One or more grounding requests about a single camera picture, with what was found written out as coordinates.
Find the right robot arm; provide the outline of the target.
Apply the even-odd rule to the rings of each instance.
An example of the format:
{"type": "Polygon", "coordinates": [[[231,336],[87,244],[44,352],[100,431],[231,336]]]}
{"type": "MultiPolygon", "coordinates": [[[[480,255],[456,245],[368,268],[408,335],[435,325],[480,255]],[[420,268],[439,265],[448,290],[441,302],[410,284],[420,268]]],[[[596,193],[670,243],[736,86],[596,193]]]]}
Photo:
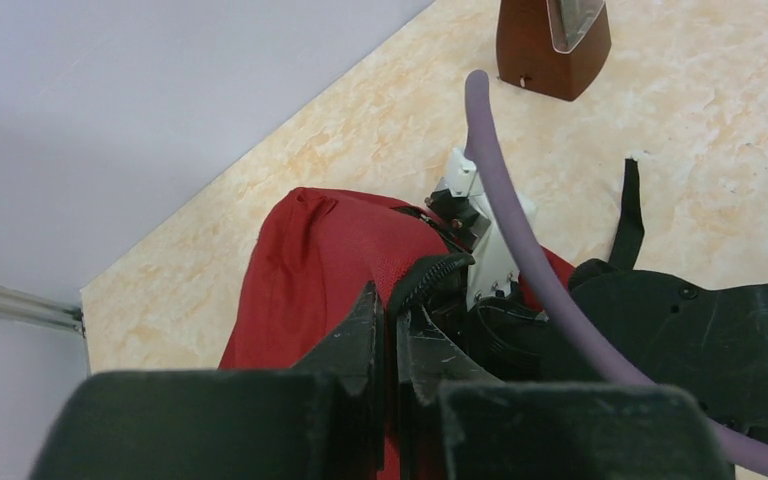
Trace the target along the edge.
{"type": "MultiPolygon", "coordinates": [[[[651,380],[691,393],[727,428],[768,444],[768,284],[706,290],[591,259],[568,291],[598,331],[651,380]]],[[[470,311],[467,354],[507,381],[595,381],[541,308],[487,298],[470,311]]]]}

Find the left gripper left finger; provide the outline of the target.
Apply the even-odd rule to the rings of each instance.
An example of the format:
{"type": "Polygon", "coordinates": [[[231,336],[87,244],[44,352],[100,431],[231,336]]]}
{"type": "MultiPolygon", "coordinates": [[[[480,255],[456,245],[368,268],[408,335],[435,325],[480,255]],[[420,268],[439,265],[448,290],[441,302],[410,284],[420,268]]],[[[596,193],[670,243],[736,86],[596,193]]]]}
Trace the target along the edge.
{"type": "Polygon", "coordinates": [[[111,371],[57,417],[35,479],[373,479],[384,311],[373,284],[287,369],[111,371]]]}

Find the red backpack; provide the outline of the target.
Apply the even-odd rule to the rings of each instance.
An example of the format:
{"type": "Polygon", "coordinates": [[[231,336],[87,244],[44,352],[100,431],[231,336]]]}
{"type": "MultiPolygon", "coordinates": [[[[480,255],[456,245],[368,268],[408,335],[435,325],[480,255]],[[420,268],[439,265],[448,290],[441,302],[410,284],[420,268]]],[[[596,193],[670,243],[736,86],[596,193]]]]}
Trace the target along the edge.
{"type": "Polygon", "coordinates": [[[384,311],[384,465],[400,475],[396,318],[465,268],[419,211],[396,199],[299,188],[270,212],[244,278],[220,365],[287,369],[341,323],[373,284],[384,311]]]}

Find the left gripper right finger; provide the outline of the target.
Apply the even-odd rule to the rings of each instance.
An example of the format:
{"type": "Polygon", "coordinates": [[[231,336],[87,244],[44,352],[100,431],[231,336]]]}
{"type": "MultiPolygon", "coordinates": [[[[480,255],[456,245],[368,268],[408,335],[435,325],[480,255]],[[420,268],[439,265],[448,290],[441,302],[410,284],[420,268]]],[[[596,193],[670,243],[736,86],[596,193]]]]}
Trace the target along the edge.
{"type": "Polygon", "coordinates": [[[421,308],[395,321],[404,479],[731,479],[673,387],[503,382],[421,308]]]}

